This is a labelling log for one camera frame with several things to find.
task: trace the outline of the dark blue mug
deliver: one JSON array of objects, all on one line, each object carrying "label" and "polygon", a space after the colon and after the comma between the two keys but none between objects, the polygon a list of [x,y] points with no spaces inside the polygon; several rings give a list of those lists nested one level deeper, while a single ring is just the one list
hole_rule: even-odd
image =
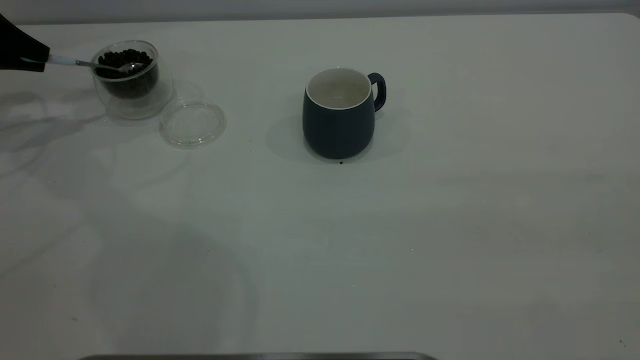
[{"label": "dark blue mug", "polygon": [[[378,96],[373,98],[373,85]],[[371,142],[376,111],[387,101],[382,75],[369,76],[338,67],[320,72],[307,84],[302,126],[307,143],[328,159],[360,154]]]}]

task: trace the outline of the clear plastic lid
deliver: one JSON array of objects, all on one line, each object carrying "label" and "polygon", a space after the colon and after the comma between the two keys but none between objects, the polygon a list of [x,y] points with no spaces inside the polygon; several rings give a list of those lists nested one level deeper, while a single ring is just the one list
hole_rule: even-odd
[{"label": "clear plastic lid", "polygon": [[222,135],[227,120],[222,109],[203,97],[182,97],[166,106],[160,135],[179,149],[194,149]]}]

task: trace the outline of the white table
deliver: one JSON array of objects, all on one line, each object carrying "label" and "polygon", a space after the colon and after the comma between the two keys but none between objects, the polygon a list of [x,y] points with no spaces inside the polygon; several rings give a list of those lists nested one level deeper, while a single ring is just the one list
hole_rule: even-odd
[{"label": "white table", "polygon": [[[178,151],[84,69],[0,73],[0,359],[418,351],[640,356],[640,20],[27,26],[156,45],[228,127]],[[379,72],[363,156],[306,149],[307,80]]]}]

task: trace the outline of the wall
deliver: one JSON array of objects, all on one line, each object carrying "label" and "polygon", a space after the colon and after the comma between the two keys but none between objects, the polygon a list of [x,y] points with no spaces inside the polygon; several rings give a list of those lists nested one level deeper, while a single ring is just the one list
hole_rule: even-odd
[{"label": "wall", "polygon": [[640,0],[3,0],[16,24],[619,11]]}]

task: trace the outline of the spoon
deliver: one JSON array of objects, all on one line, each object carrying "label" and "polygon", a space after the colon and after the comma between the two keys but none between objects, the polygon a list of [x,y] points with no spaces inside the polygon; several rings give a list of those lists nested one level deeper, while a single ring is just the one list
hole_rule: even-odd
[{"label": "spoon", "polygon": [[[21,58],[21,59],[22,61],[26,61],[28,63],[43,63],[41,61],[33,61],[27,58]],[[115,67],[100,65],[96,63],[88,63],[86,61],[80,61],[72,58],[65,58],[64,56],[56,56],[56,55],[49,55],[49,61],[47,61],[47,63],[67,65],[67,66],[86,66],[86,67],[92,67],[94,69],[98,69],[98,68],[109,69],[109,70],[115,70],[119,72],[129,72],[130,70],[139,69],[145,66],[145,64],[141,64],[141,63],[128,63],[125,65],[122,65],[120,68],[115,68]]]}]

